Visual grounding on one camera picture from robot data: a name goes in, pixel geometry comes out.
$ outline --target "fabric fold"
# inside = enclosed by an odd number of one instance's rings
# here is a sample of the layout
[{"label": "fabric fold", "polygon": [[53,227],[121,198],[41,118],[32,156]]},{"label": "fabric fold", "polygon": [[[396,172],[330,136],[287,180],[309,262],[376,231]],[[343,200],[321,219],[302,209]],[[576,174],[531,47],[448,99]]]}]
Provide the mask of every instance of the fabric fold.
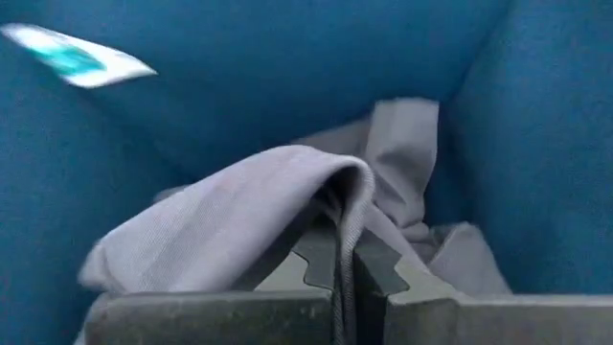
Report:
[{"label": "fabric fold", "polygon": [[327,184],[344,205],[338,226],[343,301],[335,317],[352,341],[352,251],[375,180],[368,165],[351,156],[288,146],[246,158],[111,231],[96,244],[79,279],[114,294],[224,290]]}]

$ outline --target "blue fabric wall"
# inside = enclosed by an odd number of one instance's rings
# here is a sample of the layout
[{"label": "blue fabric wall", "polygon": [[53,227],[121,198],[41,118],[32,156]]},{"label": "blue fabric wall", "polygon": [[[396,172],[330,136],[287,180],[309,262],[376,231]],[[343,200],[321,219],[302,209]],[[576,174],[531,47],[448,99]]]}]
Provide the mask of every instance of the blue fabric wall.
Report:
[{"label": "blue fabric wall", "polygon": [[30,0],[10,21],[120,49],[159,76],[88,92],[201,177],[367,114],[446,99],[507,0]]},{"label": "blue fabric wall", "polygon": [[69,344],[94,241],[186,179],[0,37],[0,343]]},{"label": "blue fabric wall", "polygon": [[443,109],[428,217],[482,225],[516,292],[613,292],[612,33],[611,1],[517,0]]},{"label": "blue fabric wall", "polygon": [[72,340],[91,297],[76,284],[85,253],[185,182],[172,167],[202,177],[378,99],[446,99],[506,3],[0,2],[0,22],[117,48],[159,73],[78,90],[0,41],[2,344]]}]

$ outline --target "gray fabric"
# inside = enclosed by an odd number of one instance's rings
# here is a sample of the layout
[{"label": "gray fabric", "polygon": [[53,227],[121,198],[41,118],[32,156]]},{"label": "gray fabric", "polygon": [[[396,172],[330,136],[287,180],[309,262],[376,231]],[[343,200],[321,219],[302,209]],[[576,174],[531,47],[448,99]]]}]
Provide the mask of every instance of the gray fabric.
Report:
[{"label": "gray fabric", "polygon": [[429,229],[423,194],[437,154],[439,107],[421,99],[380,102],[372,117],[298,141],[362,157],[376,190],[367,229],[405,259],[471,295],[510,293],[480,230],[470,224]]},{"label": "gray fabric", "polygon": [[441,239],[438,252],[428,263],[433,274],[472,296],[511,293],[476,226],[462,223],[433,231]]},{"label": "gray fabric", "polygon": [[[164,191],[159,202],[96,244],[80,281],[114,295],[224,290],[323,191],[341,243],[335,340],[354,343],[352,250],[364,227],[461,291],[506,293],[476,227],[431,230],[422,223],[437,121],[435,103],[379,103],[368,120],[301,141],[336,154],[302,145],[271,149],[192,186]],[[363,160],[339,154],[363,157],[376,177]],[[335,193],[324,188],[331,181]]]},{"label": "gray fabric", "polygon": [[111,231],[89,254],[80,281],[116,294],[224,290],[333,176],[345,182],[338,197],[347,205],[339,224],[343,308],[336,308],[336,321],[352,341],[352,251],[375,181],[351,156],[305,146],[251,156]]}]

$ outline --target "dark gray plastic part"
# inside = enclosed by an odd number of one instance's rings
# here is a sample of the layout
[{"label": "dark gray plastic part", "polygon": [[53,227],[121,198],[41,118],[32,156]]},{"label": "dark gray plastic part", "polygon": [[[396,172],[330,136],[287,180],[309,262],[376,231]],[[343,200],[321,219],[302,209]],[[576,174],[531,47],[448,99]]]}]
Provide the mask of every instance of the dark gray plastic part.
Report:
[{"label": "dark gray plastic part", "polygon": [[[408,261],[367,255],[369,250],[392,251],[378,240],[359,245],[356,266],[358,305],[384,300],[382,323],[365,322],[358,329],[378,338],[360,344],[385,345],[610,345],[613,344],[613,298],[607,296],[490,296],[471,298],[449,284],[422,272]],[[407,284],[400,286],[373,270],[393,270]]]}]

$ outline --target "white tag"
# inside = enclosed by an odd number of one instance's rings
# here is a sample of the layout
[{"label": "white tag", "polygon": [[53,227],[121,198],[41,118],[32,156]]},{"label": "white tag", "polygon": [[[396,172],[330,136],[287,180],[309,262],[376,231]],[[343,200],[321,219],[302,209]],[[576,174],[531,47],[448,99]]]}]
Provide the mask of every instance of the white tag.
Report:
[{"label": "white tag", "polygon": [[8,24],[0,32],[75,86],[94,88],[157,74],[136,57],[35,25]]}]

